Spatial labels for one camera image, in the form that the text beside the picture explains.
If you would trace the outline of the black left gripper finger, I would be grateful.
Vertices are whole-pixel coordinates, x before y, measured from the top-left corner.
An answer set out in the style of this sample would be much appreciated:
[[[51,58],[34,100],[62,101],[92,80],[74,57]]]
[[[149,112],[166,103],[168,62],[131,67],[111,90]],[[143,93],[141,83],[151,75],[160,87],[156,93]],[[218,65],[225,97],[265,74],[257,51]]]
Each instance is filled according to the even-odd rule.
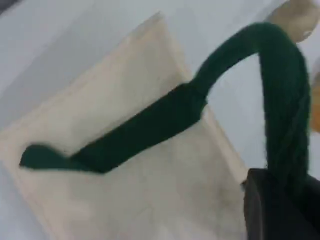
[[[290,196],[299,212],[298,222],[290,234],[291,240],[320,238],[320,181],[308,176],[300,191]]]
[[[245,181],[244,219],[248,240],[285,240],[284,196],[263,169],[250,169]]]

